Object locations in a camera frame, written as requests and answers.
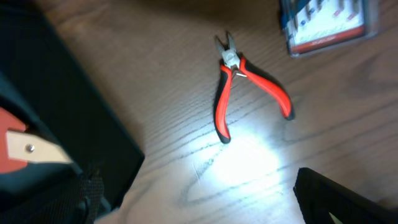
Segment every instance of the pliers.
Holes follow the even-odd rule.
[[[224,144],[231,141],[225,115],[234,75],[246,77],[272,95],[279,103],[282,115],[286,120],[290,121],[295,116],[293,104],[286,91],[280,87],[279,82],[274,77],[255,67],[243,55],[239,54],[231,34],[227,33],[227,38],[227,48],[224,47],[217,36],[215,38],[216,46],[223,59],[220,65],[220,84],[215,98],[214,122],[218,137],[220,137],[221,142]]]

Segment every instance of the wood grain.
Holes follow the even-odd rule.
[[[120,210],[98,223],[303,223],[299,167],[398,205],[398,2],[380,1],[377,37],[300,59],[285,49],[277,1],[38,3],[146,154]],[[212,114],[224,30],[297,114],[285,121],[237,77],[226,146]]]

